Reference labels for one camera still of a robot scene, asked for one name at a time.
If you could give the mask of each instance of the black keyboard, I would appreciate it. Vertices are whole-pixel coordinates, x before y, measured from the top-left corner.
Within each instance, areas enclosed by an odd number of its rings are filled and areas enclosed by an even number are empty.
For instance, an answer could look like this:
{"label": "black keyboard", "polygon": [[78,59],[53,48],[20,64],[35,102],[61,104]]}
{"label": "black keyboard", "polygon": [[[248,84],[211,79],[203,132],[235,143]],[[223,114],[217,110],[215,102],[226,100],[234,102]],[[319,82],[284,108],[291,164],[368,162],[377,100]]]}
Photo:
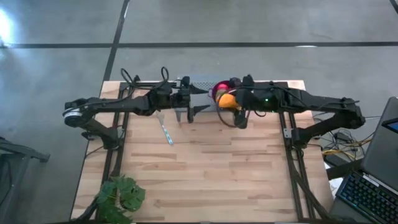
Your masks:
{"label": "black keyboard", "polygon": [[353,172],[345,178],[336,196],[368,219],[398,224],[398,197],[383,186],[376,186]]}

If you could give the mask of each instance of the concrete floor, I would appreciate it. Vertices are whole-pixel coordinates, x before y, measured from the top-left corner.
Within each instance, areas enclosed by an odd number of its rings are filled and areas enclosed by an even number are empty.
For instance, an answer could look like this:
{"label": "concrete floor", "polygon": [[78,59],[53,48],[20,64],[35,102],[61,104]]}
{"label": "concrete floor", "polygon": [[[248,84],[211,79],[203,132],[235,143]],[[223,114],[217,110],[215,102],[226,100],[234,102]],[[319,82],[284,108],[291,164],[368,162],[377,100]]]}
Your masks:
{"label": "concrete floor", "polygon": [[[0,37],[0,136],[51,153],[32,161],[16,210],[18,221],[68,220],[87,142],[64,125],[63,104],[98,96],[111,48],[34,44],[112,43],[123,0],[3,0]],[[398,41],[398,14],[388,0],[135,0],[120,43]],[[143,80],[209,74],[221,78],[303,79],[314,95],[361,100],[365,116],[398,96],[398,47],[118,49],[111,80],[124,67]],[[365,138],[370,120],[353,131]]]}

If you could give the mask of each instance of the red ball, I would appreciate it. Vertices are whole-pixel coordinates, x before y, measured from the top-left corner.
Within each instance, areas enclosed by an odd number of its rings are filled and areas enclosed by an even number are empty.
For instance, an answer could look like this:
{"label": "red ball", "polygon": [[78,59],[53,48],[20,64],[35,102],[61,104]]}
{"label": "red ball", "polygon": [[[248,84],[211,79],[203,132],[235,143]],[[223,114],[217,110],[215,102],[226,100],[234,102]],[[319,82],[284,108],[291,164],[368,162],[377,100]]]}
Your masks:
{"label": "red ball", "polygon": [[227,90],[228,89],[228,85],[221,83],[218,85],[217,90]]}

